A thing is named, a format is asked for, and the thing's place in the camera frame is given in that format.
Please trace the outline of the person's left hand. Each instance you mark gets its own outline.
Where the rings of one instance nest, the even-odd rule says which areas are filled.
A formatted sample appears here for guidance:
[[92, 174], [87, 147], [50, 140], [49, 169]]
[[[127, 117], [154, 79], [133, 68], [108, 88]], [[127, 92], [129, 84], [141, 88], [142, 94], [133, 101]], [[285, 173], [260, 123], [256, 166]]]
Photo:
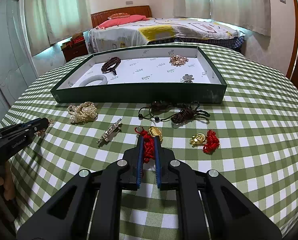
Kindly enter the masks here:
[[4, 198], [5, 200], [13, 200], [15, 198], [15, 186], [10, 170], [10, 162], [6, 161], [3, 168], [5, 174], [3, 177], [0, 176], [0, 186], [4, 188]]

